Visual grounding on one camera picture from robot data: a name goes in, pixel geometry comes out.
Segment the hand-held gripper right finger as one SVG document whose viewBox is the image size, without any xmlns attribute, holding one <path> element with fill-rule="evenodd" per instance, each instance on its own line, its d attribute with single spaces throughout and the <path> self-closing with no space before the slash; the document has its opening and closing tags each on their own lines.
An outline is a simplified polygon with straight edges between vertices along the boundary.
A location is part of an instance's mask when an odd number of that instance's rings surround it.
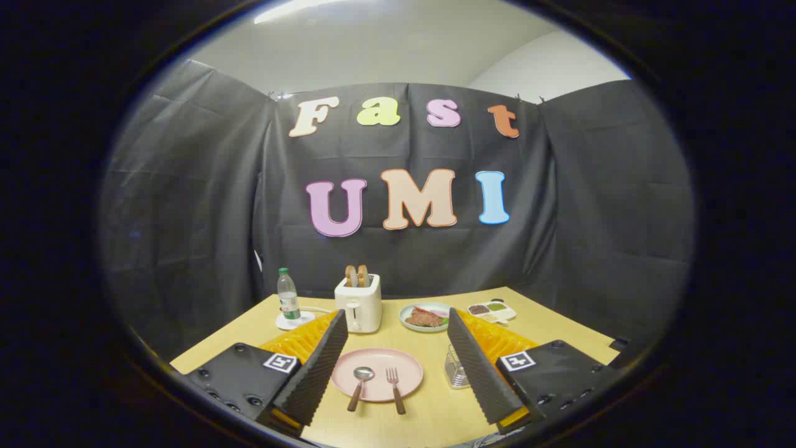
<svg viewBox="0 0 796 448">
<path fill-rule="evenodd" d="M 544 431 L 591 405 L 619 370 L 564 340 L 533 344 L 450 309 L 447 335 L 489 424 L 501 434 Z"/>
</svg>

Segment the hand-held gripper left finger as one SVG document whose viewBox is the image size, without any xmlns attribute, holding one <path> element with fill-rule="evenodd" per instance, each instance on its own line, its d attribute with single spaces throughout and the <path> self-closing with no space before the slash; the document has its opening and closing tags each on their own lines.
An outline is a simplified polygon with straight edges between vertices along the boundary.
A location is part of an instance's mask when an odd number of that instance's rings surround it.
<svg viewBox="0 0 796 448">
<path fill-rule="evenodd" d="M 336 310 L 259 347 L 236 342 L 187 379 L 217 403 L 288 436 L 311 425 L 349 337 Z"/>
</svg>

